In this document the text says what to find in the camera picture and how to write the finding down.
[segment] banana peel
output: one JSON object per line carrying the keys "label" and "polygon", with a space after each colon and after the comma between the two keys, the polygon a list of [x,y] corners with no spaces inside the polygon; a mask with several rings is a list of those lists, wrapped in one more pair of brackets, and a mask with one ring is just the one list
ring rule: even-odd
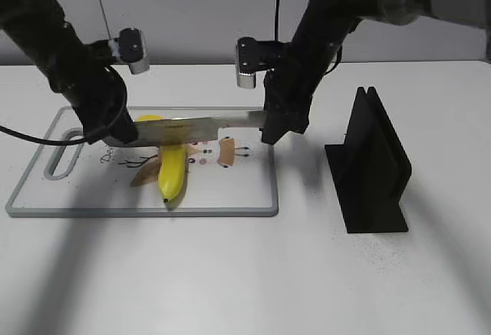
{"label": "banana peel", "polygon": [[[137,122],[148,120],[161,120],[157,115],[143,115]],[[186,175],[186,146],[161,146],[159,152],[160,171],[157,185],[162,194],[163,201],[169,202],[175,199],[181,192]]]}

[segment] knife handle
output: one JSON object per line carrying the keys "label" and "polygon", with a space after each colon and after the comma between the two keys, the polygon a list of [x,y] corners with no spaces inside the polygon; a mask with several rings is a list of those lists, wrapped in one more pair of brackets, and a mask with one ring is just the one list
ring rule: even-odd
{"label": "knife handle", "polygon": [[266,121],[264,110],[245,111],[213,117],[219,128],[263,128]]}

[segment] cutting board handle slot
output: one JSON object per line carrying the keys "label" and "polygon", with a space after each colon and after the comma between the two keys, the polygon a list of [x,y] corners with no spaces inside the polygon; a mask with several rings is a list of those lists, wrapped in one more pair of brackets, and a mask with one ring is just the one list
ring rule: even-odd
{"label": "cutting board handle slot", "polygon": [[[73,128],[71,130],[68,130],[64,133],[62,136],[61,140],[67,141],[71,140],[72,138],[76,136],[83,136],[84,132],[81,128]],[[44,168],[44,177],[48,180],[59,180],[63,179],[65,176],[68,176],[71,171],[73,170],[75,163],[77,162],[77,159],[80,155],[80,152],[82,150],[82,147],[84,147],[84,144],[77,145],[76,148],[74,146],[71,146],[69,150],[72,150],[73,155],[70,157],[70,162],[68,163],[68,167],[66,168],[65,171],[59,173],[57,171],[58,164],[60,163],[61,157],[63,156],[65,150],[67,149],[66,146],[57,146],[54,149],[54,152],[52,153],[48,164]]]}

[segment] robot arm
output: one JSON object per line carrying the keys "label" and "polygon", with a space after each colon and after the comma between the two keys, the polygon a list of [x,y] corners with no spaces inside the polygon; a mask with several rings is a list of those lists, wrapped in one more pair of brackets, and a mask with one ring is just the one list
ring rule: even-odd
{"label": "robot arm", "polygon": [[118,57],[130,62],[134,73],[148,68],[138,30],[84,45],[56,0],[0,0],[0,29],[31,58],[51,89],[67,98],[89,143],[107,135],[124,142],[137,138],[126,87],[110,64]]}
{"label": "robot arm", "polygon": [[264,80],[268,118],[262,141],[274,144],[288,131],[306,131],[315,89],[361,20],[407,25],[421,15],[487,28],[491,0],[309,0],[291,42],[239,39],[238,85],[252,88],[255,73],[268,71]]}

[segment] gray wall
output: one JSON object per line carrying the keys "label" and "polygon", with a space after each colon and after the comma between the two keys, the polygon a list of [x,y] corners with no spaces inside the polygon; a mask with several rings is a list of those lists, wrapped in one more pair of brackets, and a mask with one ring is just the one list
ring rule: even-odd
{"label": "gray wall", "polygon": [[[86,41],[107,37],[98,0],[59,0]],[[135,26],[153,63],[230,63],[235,40],[272,39],[274,0],[102,0],[112,35]],[[282,0],[280,38],[287,41],[307,0]],[[344,61],[472,60],[483,58],[482,31],[421,18],[405,27],[363,22],[345,44]],[[26,59],[2,34],[0,64]]]}

